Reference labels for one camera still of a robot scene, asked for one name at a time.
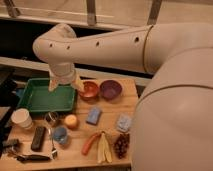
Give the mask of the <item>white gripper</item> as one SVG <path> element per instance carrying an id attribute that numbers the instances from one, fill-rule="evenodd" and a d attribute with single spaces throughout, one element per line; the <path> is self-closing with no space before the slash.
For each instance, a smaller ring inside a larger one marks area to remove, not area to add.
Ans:
<path id="1" fill-rule="evenodd" d="M 58 84 L 70 84 L 73 82 L 74 87 L 80 91 L 84 91 L 84 84 L 80 76 L 76 76 L 75 66 L 73 63 L 57 63 L 49 65 L 49 87 L 50 92 L 54 91 Z"/>

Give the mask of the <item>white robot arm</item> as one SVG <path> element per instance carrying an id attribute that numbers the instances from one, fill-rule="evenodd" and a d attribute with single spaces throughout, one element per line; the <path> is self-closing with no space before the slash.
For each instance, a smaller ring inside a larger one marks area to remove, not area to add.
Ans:
<path id="1" fill-rule="evenodd" d="M 170 23 L 78 38 L 58 24 L 33 42 L 50 84 L 74 65 L 150 74 L 131 127 L 132 171 L 213 171 L 213 24 Z"/>

